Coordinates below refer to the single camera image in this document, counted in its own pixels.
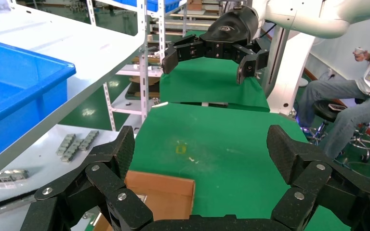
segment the green table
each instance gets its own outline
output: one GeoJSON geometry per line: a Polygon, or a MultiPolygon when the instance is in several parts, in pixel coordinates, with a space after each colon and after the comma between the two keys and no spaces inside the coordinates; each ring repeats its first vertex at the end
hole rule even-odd
{"type": "Polygon", "coordinates": [[[161,77],[161,101],[229,103],[229,108],[270,112],[256,79],[248,78],[241,85],[236,83],[237,68],[238,64],[231,60],[199,58],[180,62],[169,75],[161,77]]]}
{"type": "MultiPolygon", "coordinates": [[[[136,137],[131,169],[194,179],[193,214],[270,218],[289,188],[266,147],[272,124],[306,141],[295,122],[277,114],[176,103],[153,108],[136,137]]],[[[321,207],[306,230],[349,228],[321,207]]]]}

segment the blue plastic bin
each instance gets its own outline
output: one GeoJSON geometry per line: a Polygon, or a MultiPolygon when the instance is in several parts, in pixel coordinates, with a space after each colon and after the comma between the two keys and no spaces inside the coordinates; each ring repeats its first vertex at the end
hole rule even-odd
{"type": "Polygon", "coordinates": [[[0,43],[0,153],[67,101],[73,64],[0,43]]]}
{"type": "MultiPolygon", "coordinates": [[[[137,0],[114,0],[126,5],[137,7],[137,0]]],[[[165,0],[165,12],[170,12],[179,6],[180,0],[165,0]]],[[[158,0],[147,0],[147,10],[158,11],[158,0]]]]}

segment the blue jeans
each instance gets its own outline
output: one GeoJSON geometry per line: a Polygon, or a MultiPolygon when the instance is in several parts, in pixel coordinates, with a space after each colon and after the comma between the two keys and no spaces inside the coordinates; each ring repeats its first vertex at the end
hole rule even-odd
{"type": "Polygon", "coordinates": [[[307,85],[297,104],[297,122],[301,127],[308,128],[315,118],[312,108],[315,101],[351,98],[366,101],[341,111],[337,115],[334,127],[319,144],[324,153],[332,159],[335,159],[351,140],[358,124],[370,122],[370,96],[361,92],[354,80],[318,80],[307,85]]]}

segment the cardboard piece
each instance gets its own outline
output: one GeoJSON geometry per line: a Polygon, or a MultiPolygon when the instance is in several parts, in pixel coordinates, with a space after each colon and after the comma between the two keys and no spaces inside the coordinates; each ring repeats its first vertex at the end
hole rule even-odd
{"type": "Polygon", "coordinates": [[[188,10],[190,11],[200,11],[202,10],[202,4],[188,4],[188,10]]]}
{"type": "MultiPolygon", "coordinates": [[[[136,194],[146,195],[145,204],[151,209],[154,221],[162,219],[188,219],[192,214],[195,181],[152,173],[128,171],[127,188],[136,194]]],[[[102,215],[93,231],[111,231],[102,215]]]]}
{"type": "MultiPolygon", "coordinates": [[[[159,77],[148,77],[148,85],[151,86],[158,83],[159,79],[160,79],[159,77]]],[[[140,77],[133,76],[130,78],[130,81],[134,83],[140,83],[140,77]]]]}

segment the hand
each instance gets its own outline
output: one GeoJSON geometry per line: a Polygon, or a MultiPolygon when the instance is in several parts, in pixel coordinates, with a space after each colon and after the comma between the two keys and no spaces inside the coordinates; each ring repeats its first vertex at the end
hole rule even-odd
{"type": "Polygon", "coordinates": [[[352,54],[354,54],[355,61],[357,61],[357,62],[362,62],[362,61],[368,59],[368,56],[369,56],[368,51],[364,51],[361,54],[356,54],[355,51],[354,51],[354,52],[352,52],[352,54]]]}

